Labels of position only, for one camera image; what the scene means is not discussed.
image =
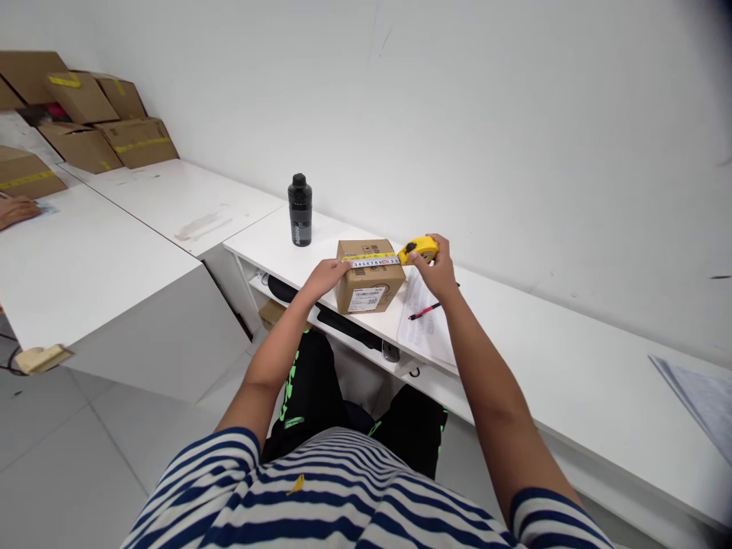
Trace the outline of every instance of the white wall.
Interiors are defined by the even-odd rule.
[[[4,0],[181,157],[732,367],[732,37],[697,0]]]

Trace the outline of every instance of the striped shirt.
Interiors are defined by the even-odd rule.
[[[122,547],[612,547],[550,490],[517,494],[510,522],[513,533],[355,431],[262,465],[254,434],[232,428],[178,454]]]

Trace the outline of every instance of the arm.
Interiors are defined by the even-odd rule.
[[[255,353],[242,386],[223,414],[216,431],[246,427],[256,435],[259,447],[264,446],[277,395],[295,360],[307,314],[350,268],[349,263],[341,263],[337,259],[323,259],[315,267],[303,289],[297,293]]]
[[[440,247],[435,264],[428,266],[415,253],[412,260],[448,318],[457,369],[503,517],[509,520],[513,496],[523,488],[553,490],[581,506],[541,440],[519,384],[458,289],[450,243],[430,236]]]

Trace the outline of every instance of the black shorts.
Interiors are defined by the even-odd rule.
[[[284,396],[280,416],[262,449],[261,463],[289,454],[331,427],[355,427],[338,385],[333,350],[320,332],[310,330],[303,334]],[[389,410],[377,421],[370,421],[368,436],[389,448],[413,470],[434,479],[447,420],[445,408],[405,385],[392,399]]]

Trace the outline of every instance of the pen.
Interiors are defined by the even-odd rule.
[[[414,313],[413,315],[409,315],[409,320],[417,320],[419,317],[421,317],[424,314],[429,313],[432,309],[437,309],[438,307],[442,307],[442,303],[437,302],[434,305],[430,305],[424,310],[419,311],[418,313]]]

